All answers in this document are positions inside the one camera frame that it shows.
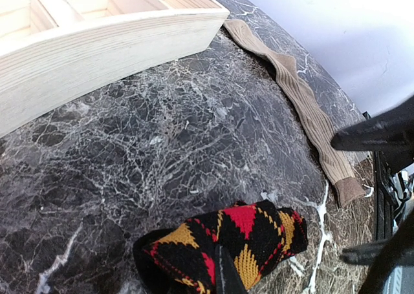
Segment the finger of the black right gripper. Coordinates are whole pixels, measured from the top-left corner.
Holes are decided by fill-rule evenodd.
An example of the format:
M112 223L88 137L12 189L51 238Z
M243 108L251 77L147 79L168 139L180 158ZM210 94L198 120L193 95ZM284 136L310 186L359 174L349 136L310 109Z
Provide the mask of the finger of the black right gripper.
M402 152L413 155L413 98L378 116L336 132L338 151Z
M413 238L404 236L397 241L395 237L374 242L361 244L358 246L344 248L340 254L340 260L346 264L370 266L374 259L380 254L383 248L390 244L392 251L400 255L396 266L413 266Z

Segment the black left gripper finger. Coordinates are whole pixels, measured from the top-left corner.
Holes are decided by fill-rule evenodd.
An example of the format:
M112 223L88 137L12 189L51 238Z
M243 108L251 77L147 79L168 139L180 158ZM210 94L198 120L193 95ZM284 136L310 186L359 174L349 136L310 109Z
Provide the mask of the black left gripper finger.
M222 246L215 247L215 286L217 294L247 294L232 257Z

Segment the black argyle sock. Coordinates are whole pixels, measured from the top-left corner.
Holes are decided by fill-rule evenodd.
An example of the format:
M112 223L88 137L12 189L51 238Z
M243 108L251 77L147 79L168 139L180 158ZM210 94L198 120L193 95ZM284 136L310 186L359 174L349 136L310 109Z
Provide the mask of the black argyle sock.
M133 244L138 274L150 293L216 293L215 249L230 254L246 290L308 247L306 219L271 201L233 206L158 229Z

